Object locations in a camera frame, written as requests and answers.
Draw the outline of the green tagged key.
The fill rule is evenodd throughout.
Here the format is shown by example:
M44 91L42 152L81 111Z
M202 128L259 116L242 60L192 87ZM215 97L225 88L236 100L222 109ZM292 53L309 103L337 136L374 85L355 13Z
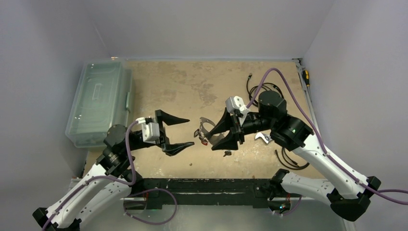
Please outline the green tagged key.
M232 155L232 151L225 151L224 152L224 157L226 157L226 156L231 156Z

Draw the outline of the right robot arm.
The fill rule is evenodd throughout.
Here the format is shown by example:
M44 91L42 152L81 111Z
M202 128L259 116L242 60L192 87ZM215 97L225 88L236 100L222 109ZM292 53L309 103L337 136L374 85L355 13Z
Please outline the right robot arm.
M288 114L287 102L275 91L260 94L257 112L246 108L241 97L228 98L222 118L206 136L226 133L212 150L237 150L245 135L265 130L277 145L302 157L323 175L322 179L310 179L280 169L270 180L271 198L288 193L313 198L348 221L356 221L366 212L381 181L358 173L320 144L310 126Z

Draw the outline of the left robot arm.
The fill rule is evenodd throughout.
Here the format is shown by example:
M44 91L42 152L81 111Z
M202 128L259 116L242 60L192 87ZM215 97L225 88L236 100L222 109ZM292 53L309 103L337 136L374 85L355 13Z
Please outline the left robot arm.
M175 156L194 143L171 144L164 126L188 122L189 119L156 110L154 117L137 118L128 126L111 126L103 141L106 147L89 172L56 203L36 209L33 218L43 231L77 231L84 222L80 214L92 212L88 204L95 199L100 204L105 199L103 193L141 195L142 176L135 169L131 152L157 146L166 155Z

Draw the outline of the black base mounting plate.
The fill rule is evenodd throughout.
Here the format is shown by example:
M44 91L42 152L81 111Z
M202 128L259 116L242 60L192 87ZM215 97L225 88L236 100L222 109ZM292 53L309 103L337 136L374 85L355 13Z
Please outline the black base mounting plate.
M162 209L165 205L234 205L268 208L287 193L270 179L144 178L124 199L128 210Z

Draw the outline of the translucent green storage box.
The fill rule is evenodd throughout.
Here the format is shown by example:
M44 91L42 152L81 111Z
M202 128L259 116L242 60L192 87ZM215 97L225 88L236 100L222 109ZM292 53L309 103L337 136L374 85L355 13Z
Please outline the translucent green storage box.
M77 148L100 148L108 129L128 126L133 114L134 81L124 60L83 66L65 135Z

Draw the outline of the red handled adjustable wrench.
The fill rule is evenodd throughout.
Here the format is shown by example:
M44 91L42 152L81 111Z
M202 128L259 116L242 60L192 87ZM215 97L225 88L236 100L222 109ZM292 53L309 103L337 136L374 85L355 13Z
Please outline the red handled adjustable wrench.
M263 132L256 133L255 139L262 139L266 144L269 144L272 141L271 137Z

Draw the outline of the yellow handled screwdriver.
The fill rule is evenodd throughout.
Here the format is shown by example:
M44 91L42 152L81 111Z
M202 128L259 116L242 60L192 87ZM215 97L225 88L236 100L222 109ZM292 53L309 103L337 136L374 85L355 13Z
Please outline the yellow handled screwdriver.
M307 70L302 71L302 78L304 80L306 87L310 87L310 77Z

